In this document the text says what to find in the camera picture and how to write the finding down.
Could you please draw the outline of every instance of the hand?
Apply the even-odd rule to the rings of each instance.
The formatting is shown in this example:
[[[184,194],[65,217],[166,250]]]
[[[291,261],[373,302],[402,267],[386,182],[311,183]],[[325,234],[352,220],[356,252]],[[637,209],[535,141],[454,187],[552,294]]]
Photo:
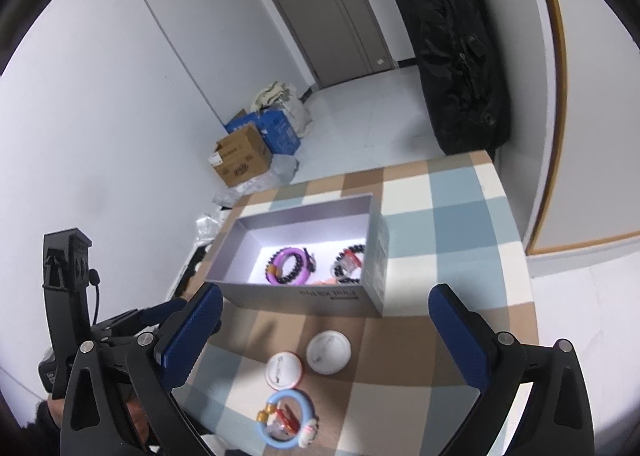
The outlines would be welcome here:
[[[49,412],[51,413],[53,421],[58,427],[60,427],[62,425],[62,415],[65,410],[65,399],[62,398],[60,400],[54,400],[49,394],[49,397],[47,398],[47,405],[49,406]],[[146,440],[149,438],[149,424],[146,421],[145,413],[142,410],[142,405],[137,397],[132,398],[127,402],[127,410],[129,410],[129,415],[133,421],[133,425],[136,427],[136,431],[138,432],[142,443],[145,444]]]

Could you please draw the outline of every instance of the table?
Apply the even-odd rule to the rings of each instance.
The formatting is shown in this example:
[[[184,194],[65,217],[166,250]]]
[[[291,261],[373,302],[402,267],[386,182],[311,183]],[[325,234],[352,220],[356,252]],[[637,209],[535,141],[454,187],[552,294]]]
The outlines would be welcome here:
[[[337,375],[308,366],[299,389],[311,397],[320,431],[306,456],[437,455],[478,396],[465,385],[428,316],[427,296],[447,282],[496,331],[537,344],[525,254],[500,180],[484,152],[339,175],[242,198],[187,287],[202,284],[216,248],[239,216],[361,193],[382,199],[389,228],[382,318],[315,317],[239,309],[225,302],[223,326],[209,339],[181,406],[251,455],[274,455],[256,433],[255,415],[273,392],[266,361],[338,330],[353,356]],[[494,446],[502,454],[523,401]]]

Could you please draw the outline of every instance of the black bag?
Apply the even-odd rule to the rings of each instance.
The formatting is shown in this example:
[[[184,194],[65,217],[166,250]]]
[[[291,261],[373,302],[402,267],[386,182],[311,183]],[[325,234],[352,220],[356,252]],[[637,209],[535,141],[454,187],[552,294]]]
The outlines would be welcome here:
[[[494,153],[510,135],[510,99],[484,0],[405,0],[420,81],[445,154]]]

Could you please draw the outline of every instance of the gray box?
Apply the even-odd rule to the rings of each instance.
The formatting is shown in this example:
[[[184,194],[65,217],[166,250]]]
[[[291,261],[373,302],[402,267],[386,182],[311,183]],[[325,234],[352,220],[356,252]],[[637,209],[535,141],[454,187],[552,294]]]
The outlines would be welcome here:
[[[335,257],[366,243],[359,284],[274,286],[264,271],[281,248],[308,248],[318,265],[309,282],[331,277]],[[388,231],[372,194],[240,217],[213,258],[206,281],[242,308],[305,315],[382,315]]]

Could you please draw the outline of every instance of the wooden door frame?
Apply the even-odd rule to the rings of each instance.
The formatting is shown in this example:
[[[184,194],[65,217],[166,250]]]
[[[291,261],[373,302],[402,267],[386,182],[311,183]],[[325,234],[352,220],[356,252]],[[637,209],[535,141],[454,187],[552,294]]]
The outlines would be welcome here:
[[[303,48],[300,39],[298,38],[298,34],[296,33],[291,21],[289,20],[289,18],[287,17],[287,14],[285,13],[284,9],[282,8],[282,5],[279,3],[278,0],[271,0],[274,4],[274,6],[276,7],[276,9],[278,10],[278,13],[280,14],[280,16],[282,17],[282,20],[284,20],[285,25],[287,26],[287,30],[289,30],[289,33],[291,34],[292,39],[294,40],[294,42],[296,43],[296,46],[298,47],[298,50],[300,51],[300,54],[302,54],[302,57],[305,59],[306,65],[309,68],[309,71],[311,71],[311,75],[313,76],[314,80],[316,81],[316,85],[318,86],[319,89],[324,89],[325,87],[331,87],[331,86],[324,86],[322,85],[322,82],[320,81],[320,78],[318,77],[318,74],[316,73],[316,70],[313,67],[313,64],[311,63],[311,60],[309,59],[308,55],[306,54],[305,49]],[[380,36],[380,39],[382,40],[383,46],[385,48],[385,53],[386,53],[386,57],[389,60],[389,63],[391,64],[391,67],[389,68],[388,71],[390,70],[395,70],[398,69],[398,64],[395,62],[394,58],[391,55],[391,51],[389,51],[389,46],[386,43],[386,39],[384,34],[382,33],[382,29],[380,28],[380,23],[378,22],[378,18],[376,17],[373,8],[371,7],[371,4],[369,2],[369,0],[364,0],[366,6],[367,6],[367,10],[369,12],[369,15],[371,17],[371,19],[374,22],[374,25],[376,26],[376,29],[378,30],[378,35]],[[384,71],[372,71],[371,73],[367,73],[364,76],[371,76],[372,74],[378,74],[378,73],[383,73]]]
[[[551,20],[551,29],[554,38],[554,54],[556,58],[556,122],[554,126],[554,135],[551,150],[551,160],[546,174],[545,189],[542,201],[538,208],[538,215],[534,224],[533,231],[526,245],[527,255],[543,255],[548,253],[562,253],[581,248],[592,248],[593,246],[608,245],[625,239],[632,239],[640,236],[640,230],[622,233],[610,237],[601,237],[599,239],[591,239],[580,243],[571,243],[568,245],[555,246],[538,246],[540,233],[544,227],[545,220],[551,200],[556,186],[558,171],[562,157],[562,146],[564,145],[564,129],[566,127],[567,111],[568,111],[568,60],[566,53],[566,43],[564,36],[564,25],[562,23],[562,12],[559,0],[546,0],[549,18]]]

